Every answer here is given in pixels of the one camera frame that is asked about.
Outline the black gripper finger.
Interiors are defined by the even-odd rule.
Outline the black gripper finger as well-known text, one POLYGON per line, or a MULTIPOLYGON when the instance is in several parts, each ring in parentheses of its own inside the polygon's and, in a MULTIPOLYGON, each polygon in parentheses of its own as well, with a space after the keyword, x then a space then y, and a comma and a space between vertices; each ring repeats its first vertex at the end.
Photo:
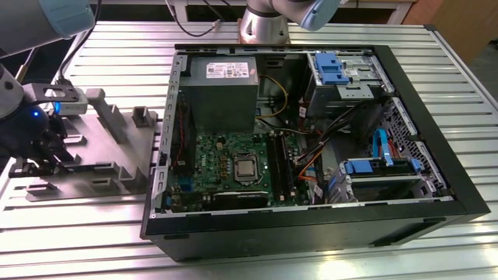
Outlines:
POLYGON ((36 156, 32 146, 20 148, 9 152, 11 157, 16 159, 8 171, 9 178, 27 178, 39 176, 39 168, 36 164, 28 162, 28 159, 33 159, 36 156))
POLYGON ((73 161, 67 151, 65 138, 68 137, 64 121, 60 115, 48 115, 48 127, 43 134, 44 145, 48 149, 48 161, 57 168, 57 174, 69 173, 64 163, 73 161))

